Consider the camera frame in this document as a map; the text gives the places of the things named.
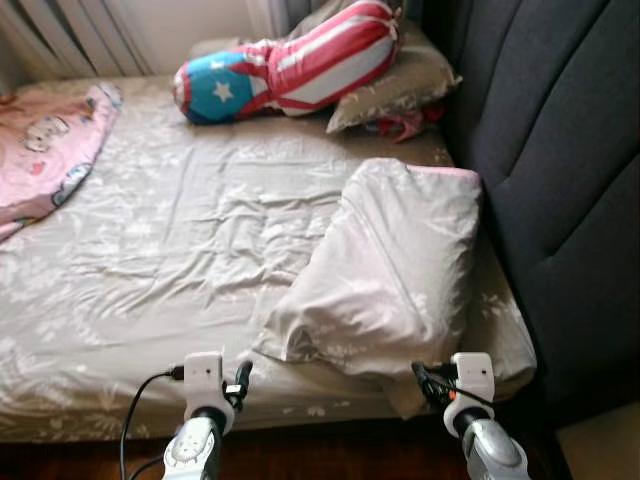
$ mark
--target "gray bedsheet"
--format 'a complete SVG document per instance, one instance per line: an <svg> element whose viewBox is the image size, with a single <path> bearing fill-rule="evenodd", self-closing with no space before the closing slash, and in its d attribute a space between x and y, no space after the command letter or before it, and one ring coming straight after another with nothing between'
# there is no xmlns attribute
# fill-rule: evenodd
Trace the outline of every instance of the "gray bedsheet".
<svg viewBox="0 0 640 480"><path fill-rule="evenodd" d="M393 416L375 384L248 349L351 173L374 156L450 165L437 131L401 145L329 137L323 115L194 128L169 79L115 83L124 105L94 171L62 209L0 244L0 441L116 438L148 375L211 349L229 377L255 362L238 428ZM508 396L531 378L533 349L488 243L476 277L462 348L492 354ZM134 435L172 434L183 409L180 385L158 381Z"/></svg>

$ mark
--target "star print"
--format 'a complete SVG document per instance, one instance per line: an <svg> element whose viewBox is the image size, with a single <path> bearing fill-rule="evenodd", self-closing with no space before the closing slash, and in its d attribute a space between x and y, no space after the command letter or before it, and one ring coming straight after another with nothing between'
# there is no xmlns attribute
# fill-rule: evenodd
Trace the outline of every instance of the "star print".
<svg viewBox="0 0 640 480"><path fill-rule="evenodd" d="M231 87L228 83L216 82L216 89L213 91L213 94L216 95L222 103L226 102L230 98L233 98Z"/></svg>

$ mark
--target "pink blanket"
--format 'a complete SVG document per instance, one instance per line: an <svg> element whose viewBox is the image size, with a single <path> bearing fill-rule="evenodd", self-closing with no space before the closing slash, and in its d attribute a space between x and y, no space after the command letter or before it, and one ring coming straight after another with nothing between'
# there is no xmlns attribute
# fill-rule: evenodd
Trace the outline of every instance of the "pink blanket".
<svg viewBox="0 0 640 480"><path fill-rule="evenodd" d="M58 208L91 172L120 94L69 98L31 90L0 99L0 242Z"/></svg>

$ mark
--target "wooden floor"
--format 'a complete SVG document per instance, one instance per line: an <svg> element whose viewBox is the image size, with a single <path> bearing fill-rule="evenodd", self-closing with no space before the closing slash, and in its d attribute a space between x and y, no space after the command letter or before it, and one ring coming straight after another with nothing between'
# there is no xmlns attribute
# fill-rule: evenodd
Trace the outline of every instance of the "wooden floor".
<svg viewBox="0 0 640 480"><path fill-rule="evenodd" d="M435 417L411 422L349 422L303 428L232 432L223 444L221 480L464 480L458 441ZM129 442L128 473L162 453L167 440ZM545 480L528 449L529 474ZM139 476L162 478L162 467ZM114 442L0 445L0 480L119 480Z"/></svg>

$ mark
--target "dark gray headboard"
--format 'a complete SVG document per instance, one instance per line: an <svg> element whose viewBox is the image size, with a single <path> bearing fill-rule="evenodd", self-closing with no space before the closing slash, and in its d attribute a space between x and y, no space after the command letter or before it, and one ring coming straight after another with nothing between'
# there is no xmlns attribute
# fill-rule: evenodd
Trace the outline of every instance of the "dark gray headboard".
<svg viewBox="0 0 640 480"><path fill-rule="evenodd" d="M558 423L638 395L638 0L426 0L464 77L442 128L478 171Z"/></svg>

